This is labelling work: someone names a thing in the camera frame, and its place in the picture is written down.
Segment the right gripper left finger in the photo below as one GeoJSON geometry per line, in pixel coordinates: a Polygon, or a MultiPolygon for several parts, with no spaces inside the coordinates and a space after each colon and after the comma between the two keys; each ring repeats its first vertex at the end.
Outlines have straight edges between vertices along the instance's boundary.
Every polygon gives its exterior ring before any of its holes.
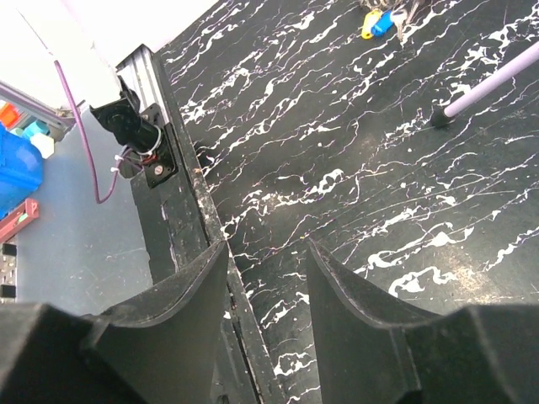
{"type": "Polygon", "coordinates": [[[2,402],[209,402],[227,265],[227,245],[214,243],[99,315],[2,306],[2,402]]]}

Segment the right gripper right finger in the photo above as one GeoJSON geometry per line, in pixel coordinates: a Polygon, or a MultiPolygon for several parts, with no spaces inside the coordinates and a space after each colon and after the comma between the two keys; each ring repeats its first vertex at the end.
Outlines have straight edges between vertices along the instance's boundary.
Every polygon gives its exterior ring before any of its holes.
{"type": "Polygon", "coordinates": [[[306,268],[324,402],[537,402],[537,306],[435,314],[378,288],[316,242],[306,268]]]}

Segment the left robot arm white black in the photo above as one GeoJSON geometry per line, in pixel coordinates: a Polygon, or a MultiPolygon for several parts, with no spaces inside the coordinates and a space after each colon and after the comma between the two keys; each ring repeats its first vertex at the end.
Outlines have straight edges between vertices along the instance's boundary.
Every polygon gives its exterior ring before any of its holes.
{"type": "Polygon", "coordinates": [[[147,185],[154,189],[166,182],[179,169],[173,153],[176,143],[173,125],[166,123],[158,104],[141,111],[141,100],[120,81],[120,98],[90,111],[105,130],[112,133],[121,146],[130,148],[141,159],[147,185]]]}

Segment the large toothed keyring disc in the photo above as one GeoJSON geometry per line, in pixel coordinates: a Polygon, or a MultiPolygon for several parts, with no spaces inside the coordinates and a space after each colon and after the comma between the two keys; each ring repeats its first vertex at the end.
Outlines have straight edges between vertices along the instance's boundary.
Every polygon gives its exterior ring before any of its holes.
{"type": "Polygon", "coordinates": [[[411,24],[415,14],[425,4],[423,0],[360,0],[359,5],[367,11],[360,37],[363,40],[381,38],[395,27],[397,38],[403,41],[404,28],[411,24]]]}

